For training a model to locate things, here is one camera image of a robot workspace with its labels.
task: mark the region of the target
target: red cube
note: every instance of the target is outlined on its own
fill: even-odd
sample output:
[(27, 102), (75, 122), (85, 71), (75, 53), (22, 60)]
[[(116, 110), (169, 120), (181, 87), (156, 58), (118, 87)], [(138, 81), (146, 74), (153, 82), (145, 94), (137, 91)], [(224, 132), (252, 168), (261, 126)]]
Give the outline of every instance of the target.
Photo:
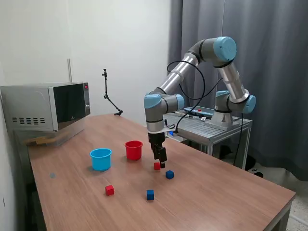
[(115, 194), (115, 190), (114, 190), (114, 187), (112, 185), (106, 186), (105, 191), (106, 191), (107, 196)]
[(160, 170), (160, 163), (159, 162), (155, 162), (154, 163), (154, 169), (155, 170)]

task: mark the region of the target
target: blue cup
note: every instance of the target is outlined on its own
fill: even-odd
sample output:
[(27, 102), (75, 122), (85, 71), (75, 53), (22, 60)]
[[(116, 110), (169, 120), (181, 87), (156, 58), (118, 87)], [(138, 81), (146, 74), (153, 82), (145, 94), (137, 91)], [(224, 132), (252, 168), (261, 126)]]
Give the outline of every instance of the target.
[(98, 148), (90, 152), (92, 167), (96, 171), (106, 171), (111, 165), (111, 150)]

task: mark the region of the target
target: white wall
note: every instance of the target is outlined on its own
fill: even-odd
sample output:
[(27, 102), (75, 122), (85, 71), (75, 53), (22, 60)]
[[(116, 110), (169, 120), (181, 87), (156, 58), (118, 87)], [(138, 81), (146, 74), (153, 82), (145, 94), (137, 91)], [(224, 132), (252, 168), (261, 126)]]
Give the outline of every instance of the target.
[(145, 124), (143, 98), (166, 78), (170, 0), (68, 0), (74, 81), (88, 81), (91, 114)]
[[(0, 84), (5, 84), (0, 63)], [(17, 228), (15, 187), (9, 155), (13, 154), (5, 127), (0, 104), (0, 230), (14, 231)]]
[(68, 82), (65, 0), (3, 0), (0, 62), (8, 84)]

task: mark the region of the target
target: blue joint cap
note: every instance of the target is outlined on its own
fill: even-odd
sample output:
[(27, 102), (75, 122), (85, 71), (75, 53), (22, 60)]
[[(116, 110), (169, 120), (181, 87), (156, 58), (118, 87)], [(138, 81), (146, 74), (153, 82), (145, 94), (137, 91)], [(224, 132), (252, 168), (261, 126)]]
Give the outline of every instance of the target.
[(218, 37), (213, 44), (213, 49), (215, 55), (224, 62), (231, 61), (236, 56), (236, 43), (230, 37)]
[(159, 94), (146, 95), (143, 100), (144, 108), (149, 109), (155, 107), (160, 104), (161, 100), (162, 98)]
[(243, 109), (244, 114), (251, 113), (256, 105), (257, 99), (254, 95), (250, 95), (248, 100), (246, 101), (245, 107)]
[(178, 110), (183, 109), (183, 107), (185, 105), (185, 101), (184, 101), (183, 96), (181, 96), (179, 94), (176, 94), (175, 96), (176, 96), (176, 98), (178, 100)]
[(221, 95), (228, 95), (230, 92), (228, 90), (220, 90), (216, 92), (216, 97), (221, 96)]

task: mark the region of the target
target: gray curtain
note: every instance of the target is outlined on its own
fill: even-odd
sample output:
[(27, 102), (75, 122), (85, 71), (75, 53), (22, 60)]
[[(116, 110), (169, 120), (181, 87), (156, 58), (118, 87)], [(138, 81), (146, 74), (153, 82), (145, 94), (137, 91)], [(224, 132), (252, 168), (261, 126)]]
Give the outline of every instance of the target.
[[(235, 64), (242, 83), (257, 97), (249, 155), (266, 167), (282, 167), (308, 180), (308, 1), (174, 0), (169, 60), (180, 60), (197, 41), (230, 36), (237, 43)], [(200, 64), (209, 90), (218, 73)], [(195, 71), (183, 83), (200, 97)], [(219, 83), (218, 90), (224, 90)], [(213, 107), (215, 92), (201, 106)], [(187, 105), (196, 102), (186, 100)]]

